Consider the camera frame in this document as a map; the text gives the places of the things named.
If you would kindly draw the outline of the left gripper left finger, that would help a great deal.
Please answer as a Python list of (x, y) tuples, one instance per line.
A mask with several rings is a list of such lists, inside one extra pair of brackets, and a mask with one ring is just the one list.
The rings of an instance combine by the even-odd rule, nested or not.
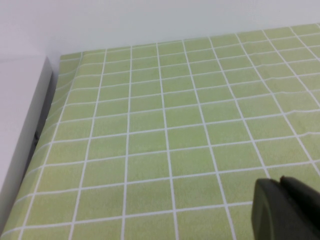
[(251, 224), (256, 240), (318, 240), (320, 210), (305, 210), (281, 186), (280, 180), (255, 182)]

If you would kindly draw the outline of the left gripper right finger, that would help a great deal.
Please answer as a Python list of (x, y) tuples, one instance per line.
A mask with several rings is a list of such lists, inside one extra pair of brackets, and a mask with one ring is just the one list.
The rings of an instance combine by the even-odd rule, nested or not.
[(301, 209), (306, 211), (320, 210), (320, 193), (302, 181), (289, 176), (280, 178), (280, 185), (288, 192)]

